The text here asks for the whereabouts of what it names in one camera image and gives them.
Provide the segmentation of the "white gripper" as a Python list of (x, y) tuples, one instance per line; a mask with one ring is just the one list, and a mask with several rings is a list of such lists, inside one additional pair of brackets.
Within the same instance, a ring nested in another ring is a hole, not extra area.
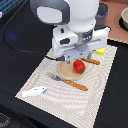
[(109, 32), (108, 26), (96, 27), (84, 33), (73, 32), (66, 26), (55, 27), (52, 38), (54, 57), (67, 63), (84, 57), (91, 58), (93, 51), (107, 45)]

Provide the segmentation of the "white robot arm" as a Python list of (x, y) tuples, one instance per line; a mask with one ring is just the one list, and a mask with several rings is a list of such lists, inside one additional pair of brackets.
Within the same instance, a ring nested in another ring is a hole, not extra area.
[(91, 58), (107, 45), (108, 26), (96, 28), (100, 0), (30, 0), (33, 14), (43, 23), (55, 25), (52, 50), (56, 61)]

